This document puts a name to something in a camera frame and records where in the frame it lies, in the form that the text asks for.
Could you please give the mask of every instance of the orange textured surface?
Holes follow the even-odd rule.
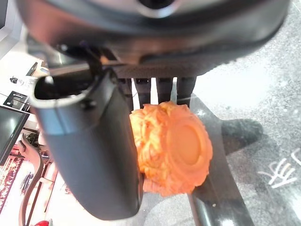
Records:
[[[162,196],[191,193],[209,173],[211,141],[187,105],[145,105],[130,114],[143,189]]]

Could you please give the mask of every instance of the red object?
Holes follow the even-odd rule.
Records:
[[[37,223],[35,226],[49,226],[49,222],[46,220],[43,220],[43,221]]]

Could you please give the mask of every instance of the orange gear-shaped object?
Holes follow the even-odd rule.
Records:
[[[146,192],[192,193],[209,173],[213,156],[203,123],[187,107],[164,102],[130,114]]]

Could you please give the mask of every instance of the white wall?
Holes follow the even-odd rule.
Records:
[[[16,91],[24,95],[29,95],[30,91],[22,86],[10,82],[10,78],[17,77],[24,79],[31,66],[39,61],[26,52],[26,47],[22,42],[18,42],[1,60],[0,60],[0,93],[8,96],[11,91]],[[0,95],[0,105],[3,104],[6,97]]]

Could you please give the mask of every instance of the orange object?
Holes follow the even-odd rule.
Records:
[[[187,105],[145,105],[130,114],[143,189],[162,196],[192,193],[209,173],[211,141]]]

